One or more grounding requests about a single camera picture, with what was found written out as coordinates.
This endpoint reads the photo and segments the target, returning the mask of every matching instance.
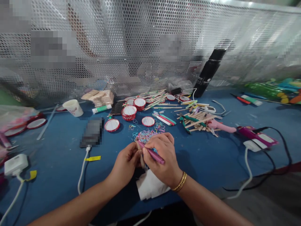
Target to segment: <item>yellow tag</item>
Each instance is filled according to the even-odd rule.
[[[30,178],[26,179],[26,181],[33,180],[36,177],[37,177],[37,171],[36,170],[30,171]]]
[[[90,158],[85,159],[85,160],[91,162],[91,161],[100,160],[100,158],[101,158],[101,156],[93,156],[93,157],[90,157]]]

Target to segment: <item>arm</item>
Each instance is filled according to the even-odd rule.
[[[104,181],[35,220],[30,226],[87,226],[97,213],[129,183],[141,153],[135,142],[129,144],[118,154],[112,172]]]
[[[170,188],[176,188],[182,179],[183,171],[180,170],[177,163],[172,135],[170,133],[155,135],[145,147],[156,148],[158,154],[165,160],[164,165],[157,163],[152,159],[148,151],[143,148],[143,158],[151,171]],[[178,195],[206,226],[253,225],[190,176],[187,176]]]

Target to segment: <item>white paper cup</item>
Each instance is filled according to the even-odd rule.
[[[82,116],[84,113],[77,100],[68,100],[63,103],[63,107],[66,108],[74,117]]]

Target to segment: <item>white tissue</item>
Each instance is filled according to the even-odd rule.
[[[170,190],[170,187],[163,184],[149,169],[136,181],[140,200],[155,198]]]

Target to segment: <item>right hand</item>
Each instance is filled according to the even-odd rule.
[[[155,161],[147,149],[143,148],[143,159],[145,163],[156,177],[171,189],[178,186],[183,176],[183,171],[178,166],[174,143],[175,139],[170,133],[160,133],[152,136],[145,144],[146,148],[157,149],[158,154],[165,161],[163,165]]]

